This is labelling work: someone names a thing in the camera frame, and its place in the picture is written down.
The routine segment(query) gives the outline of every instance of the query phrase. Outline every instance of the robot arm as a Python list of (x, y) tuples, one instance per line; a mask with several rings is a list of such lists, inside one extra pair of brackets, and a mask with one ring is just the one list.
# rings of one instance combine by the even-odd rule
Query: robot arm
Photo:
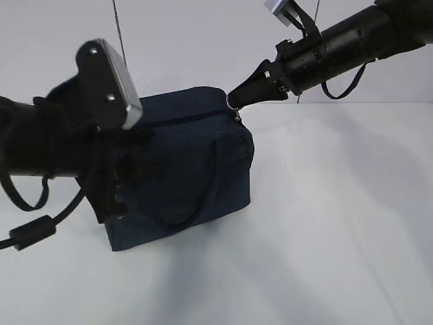
[(228, 103), (236, 110), (286, 100), (289, 91), (300, 95), (357, 66), (433, 43), (433, 0), (376, 0), (323, 32), (293, 0), (268, 0), (266, 6), (286, 26), (292, 23), (301, 29), (304, 38), (281, 42), (276, 60), (263, 61), (229, 94)]

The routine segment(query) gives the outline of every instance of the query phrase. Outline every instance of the bag strap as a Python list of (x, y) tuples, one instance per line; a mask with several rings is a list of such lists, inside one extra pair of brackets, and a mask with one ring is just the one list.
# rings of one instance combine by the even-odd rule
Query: bag strap
[(156, 225), (167, 234), (176, 234), (191, 227), (202, 216), (203, 212), (206, 210), (210, 202), (212, 202), (212, 200), (214, 199), (217, 192), (218, 179), (223, 169), (221, 166), (222, 159), (221, 149), (219, 148), (220, 146), (221, 145), (217, 145), (216, 142), (212, 144), (212, 155), (214, 156), (212, 178), (209, 182), (206, 193), (195, 213), (181, 223), (170, 223), (166, 221), (163, 217), (159, 215), (154, 215), (154, 221)]

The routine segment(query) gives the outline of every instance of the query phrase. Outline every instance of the wire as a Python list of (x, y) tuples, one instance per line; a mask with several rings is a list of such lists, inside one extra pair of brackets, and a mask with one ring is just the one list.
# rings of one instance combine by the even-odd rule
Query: wire
[(118, 17), (118, 14), (117, 14), (116, 0), (113, 0), (113, 9), (114, 9), (114, 19), (116, 19), (117, 34), (119, 36), (120, 47), (122, 48), (122, 55), (123, 55), (124, 65), (128, 66), (128, 64), (127, 64), (127, 57), (124, 54), (123, 38), (122, 38), (122, 32), (120, 31), (120, 23), (119, 23), (119, 17)]
[(16, 241), (13, 238), (9, 238), (7, 240), (0, 241), (0, 249), (9, 248), (15, 246)]
[(93, 157), (91, 159), (91, 166), (89, 167), (89, 170), (87, 171), (87, 174), (85, 175), (85, 182), (83, 186), (81, 186), (81, 189), (78, 191), (76, 196), (70, 201), (70, 203), (66, 206), (66, 208), (56, 215), (53, 220), (56, 225), (61, 223), (63, 220), (65, 220), (81, 203), (83, 198), (85, 197), (85, 193), (87, 189), (91, 186), (93, 182), (93, 177), (96, 174), (98, 162), (99, 162), (99, 148), (98, 148), (98, 140), (97, 140), (97, 134), (95, 135), (95, 140), (93, 144)]
[(320, 0), (317, 0), (316, 13), (314, 15), (314, 22), (317, 21), (317, 14), (319, 13)]

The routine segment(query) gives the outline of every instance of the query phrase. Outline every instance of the navy blue bag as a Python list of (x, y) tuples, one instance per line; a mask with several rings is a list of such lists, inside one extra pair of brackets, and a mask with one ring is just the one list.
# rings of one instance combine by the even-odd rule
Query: navy blue bag
[(120, 190), (129, 213), (106, 225), (113, 251), (123, 251), (211, 221), (250, 204), (252, 135), (221, 89), (197, 87), (141, 99), (135, 127), (153, 138), (133, 155), (148, 172)]

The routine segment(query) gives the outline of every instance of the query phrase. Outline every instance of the white table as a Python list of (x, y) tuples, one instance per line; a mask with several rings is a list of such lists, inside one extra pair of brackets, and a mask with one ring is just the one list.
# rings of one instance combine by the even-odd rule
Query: white table
[[(85, 202), (56, 236), (0, 252), (2, 324), (431, 324), (433, 106), (242, 115), (256, 142), (247, 209), (111, 253)], [(18, 181), (36, 198), (37, 180)], [(76, 191), (52, 185), (48, 213)], [(1, 207), (2, 230), (31, 219)]]

